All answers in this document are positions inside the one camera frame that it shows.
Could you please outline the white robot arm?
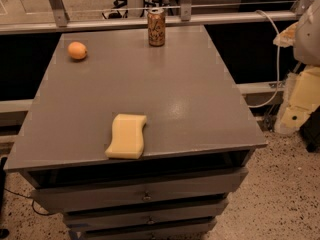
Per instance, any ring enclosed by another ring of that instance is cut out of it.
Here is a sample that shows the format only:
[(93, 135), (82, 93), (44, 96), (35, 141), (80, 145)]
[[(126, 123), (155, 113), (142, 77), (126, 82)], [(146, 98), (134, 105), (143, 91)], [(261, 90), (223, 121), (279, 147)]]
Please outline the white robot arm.
[(290, 135), (320, 106), (320, 0), (314, 0), (299, 21), (278, 34), (273, 43), (293, 47), (294, 58), (305, 65), (300, 73), (289, 73), (283, 102), (274, 129)]

